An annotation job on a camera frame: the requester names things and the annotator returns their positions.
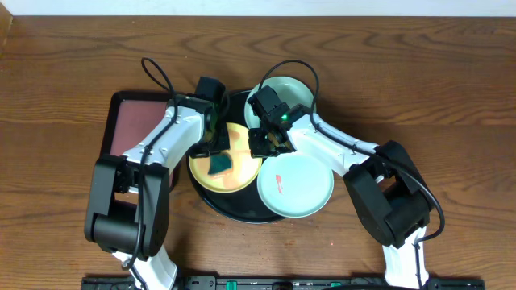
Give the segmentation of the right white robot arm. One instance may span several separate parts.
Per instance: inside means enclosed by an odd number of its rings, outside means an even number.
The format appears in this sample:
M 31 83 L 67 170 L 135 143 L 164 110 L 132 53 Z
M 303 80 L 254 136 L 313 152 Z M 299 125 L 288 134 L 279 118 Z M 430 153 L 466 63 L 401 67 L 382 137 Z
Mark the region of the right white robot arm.
M 422 244 L 437 204 L 406 150 L 353 138 L 305 106 L 261 117 L 249 147 L 265 159 L 257 177 L 264 205 L 285 218 L 307 217 L 329 201 L 331 175 L 341 175 L 362 226 L 383 247 L 387 283 L 422 288 L 429 279 Z

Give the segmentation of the light blue plate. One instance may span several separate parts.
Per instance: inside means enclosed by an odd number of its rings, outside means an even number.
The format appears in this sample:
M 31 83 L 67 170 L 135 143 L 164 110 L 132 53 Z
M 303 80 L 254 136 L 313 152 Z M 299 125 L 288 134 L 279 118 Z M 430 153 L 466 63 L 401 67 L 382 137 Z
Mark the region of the light blue plate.
M 289 153 L 266 159 L 257 177 L 262 202 L 285 218 L 319 211 L 334 189 L 333 171 L 310 155 Z

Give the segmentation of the green yellow sponge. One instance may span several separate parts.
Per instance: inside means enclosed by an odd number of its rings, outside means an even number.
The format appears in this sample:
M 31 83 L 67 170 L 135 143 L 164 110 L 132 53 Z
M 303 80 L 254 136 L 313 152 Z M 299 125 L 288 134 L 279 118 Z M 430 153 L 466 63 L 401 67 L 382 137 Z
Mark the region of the green yellow sponge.
M 232 168 L 231 156 L 226 152 L 221 152 L 209 157 L 208 174 L 217 175 Z

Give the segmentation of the yellow plate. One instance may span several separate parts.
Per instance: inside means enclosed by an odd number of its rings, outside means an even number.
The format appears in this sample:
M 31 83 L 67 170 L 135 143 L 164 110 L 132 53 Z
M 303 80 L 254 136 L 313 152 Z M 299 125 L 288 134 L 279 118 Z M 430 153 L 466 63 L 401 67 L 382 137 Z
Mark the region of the yellow plate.
M 217 175 L 210 176 L 209 157 L 189 157 L 189 169 L 193 178 L 204 188 L 215 193 L 234 193 L 256 178 L 262 159 L 252 158 L 248 144 L 248 128 L 237 123 L 227 124 L 230 149 L 226 152 L 231 156 L 232 168 Z

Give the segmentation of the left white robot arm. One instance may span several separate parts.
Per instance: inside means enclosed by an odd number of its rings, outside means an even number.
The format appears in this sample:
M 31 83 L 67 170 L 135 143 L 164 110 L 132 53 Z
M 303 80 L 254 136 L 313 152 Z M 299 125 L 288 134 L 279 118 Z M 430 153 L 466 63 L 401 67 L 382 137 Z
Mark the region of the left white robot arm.
M 177 266 L 164 248 L 171 172 L 188 151 L 208 157 L 229 148 L 219 112 L 217 100 L 179 94 L 142 141 L 94 165 L 85 238 L 119 259 L 139 289 L 175 284 Z

